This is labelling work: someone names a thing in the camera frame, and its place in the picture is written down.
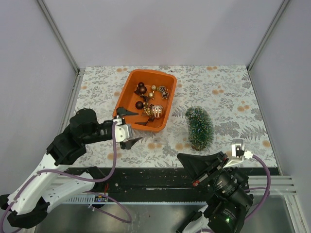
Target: orange plastic bin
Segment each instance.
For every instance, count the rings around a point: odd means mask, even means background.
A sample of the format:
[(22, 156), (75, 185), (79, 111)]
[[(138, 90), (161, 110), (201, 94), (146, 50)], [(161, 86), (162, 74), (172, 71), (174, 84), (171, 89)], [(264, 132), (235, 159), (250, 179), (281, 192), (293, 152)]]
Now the orange plastic bin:
[[(142, 109), (137, 109), (135, 103), (137, 101), (143, 101), (141, 97), (136, 95), (134, 91), (136, 90), (137, 84), (143, 82), (147, 88), (145, 95), (151, 92), (151, 86), (155, 85), (165, 86), (169, 91), (169, 98), (167, 100), (162, 99), (161, 93), (155, 92), (154, 100), (149, 100), (148, 103), (154, 105), (160, 104), (164, 107), (165, 115), (160, 119), (155, 119), (153, 122), (148, 122), (146, 126), (135, 124), (135, 122), (146, 122), (148, 120), (147, 116), (142, 116)], [(136, 116), (126, 116), (125, 120), (127, 124), (131, 124), (133, 129), (160, 132), (166, 126), (167, 120), (169, 118), (171, 105), (176, 89), (177, 79), (171, 74), (167, 74), (161, 71), (149, 70), (149, 69), (136, 69), (133, 70), (127, 78), (124, 88), (120, 94), (119, 100), (113, 112), (113, 116), (116, 115), (116, 109), (119, 107), (124, 107), (131, 112), (138, 113)]]

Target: floral tablecloth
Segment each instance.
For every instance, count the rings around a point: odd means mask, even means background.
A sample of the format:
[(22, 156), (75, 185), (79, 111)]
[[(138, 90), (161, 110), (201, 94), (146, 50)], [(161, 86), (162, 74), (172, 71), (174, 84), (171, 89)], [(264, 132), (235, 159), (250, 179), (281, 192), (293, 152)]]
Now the floral tablecloth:
[[(118, 167), (182, 167), (179, 152), (208, 155), (219, 151), (231, 155), (230, 143), (242, 138), (246, 147), (270, 166), (276, 160), (245, 66), (151, 66), (86, 67), (75, 111), (92, 108), (99, 122), (112, 118), (123, 85), (134, 69), (154, 69), (177, 78), (177, 86), (167, 126), (159, 133), (135, 131), (143, 139), (131, 150), (118, 145)], [(188, 140), (185, 111), (204, 107), (214, 127), (214, 142), (208, 150), (194, 151)], [(72, 167), (112, 165), (111, 141), (87, 145), (87, 153)], [(256, 161), (240, 166), (257, 167)]]

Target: white wall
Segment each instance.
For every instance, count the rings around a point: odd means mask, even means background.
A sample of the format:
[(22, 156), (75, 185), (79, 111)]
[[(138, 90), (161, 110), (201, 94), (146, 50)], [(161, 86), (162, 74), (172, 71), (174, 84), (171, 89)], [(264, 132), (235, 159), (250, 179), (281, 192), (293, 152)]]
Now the white wall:
[(311, 1), (293, 0), (251, 74), (277, 156), (311, 225)]
[(74, 72), (35, 0), (1, 1), (0, 32), (1, 195), (22, 184), (56, 136)]
[(247, 65), (282, 0), (45, 0), (80, 67)]

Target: gold ornament ball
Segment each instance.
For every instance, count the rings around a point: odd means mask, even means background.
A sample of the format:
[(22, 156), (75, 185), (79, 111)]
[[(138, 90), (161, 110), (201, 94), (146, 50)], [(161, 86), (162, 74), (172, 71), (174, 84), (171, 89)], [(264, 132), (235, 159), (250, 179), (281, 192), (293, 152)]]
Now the gold ornament ball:
[(161, 118), (162, 116), (164, 116), (164, 108), (162, 105), (155, 105), (152, 107), (151, 109), (151, 114), (155, 117), (155, 118)]
[(155, 95), (154, 95), (154, 93), (150, 92), (150, 93), (148, 94), (148, 97), (154, 100)]
[(156, 89), (157, 89), (157, 88), (156, 88), (155, 85), (152, 85), (152, 86), (151, 86), (151, 90), (153, 90), (154, 92), (156, 91)]

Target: artificial pine tree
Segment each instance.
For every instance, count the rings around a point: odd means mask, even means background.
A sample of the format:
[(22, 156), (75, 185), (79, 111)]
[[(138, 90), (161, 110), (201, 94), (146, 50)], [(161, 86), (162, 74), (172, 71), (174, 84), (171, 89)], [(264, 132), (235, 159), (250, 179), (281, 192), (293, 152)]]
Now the artificial pine tree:
[(188, 120), (189, 141), (195, 150), (209, 148), (214, 139), (213, 122), (207, 111), (194, 106), (186, 111)]

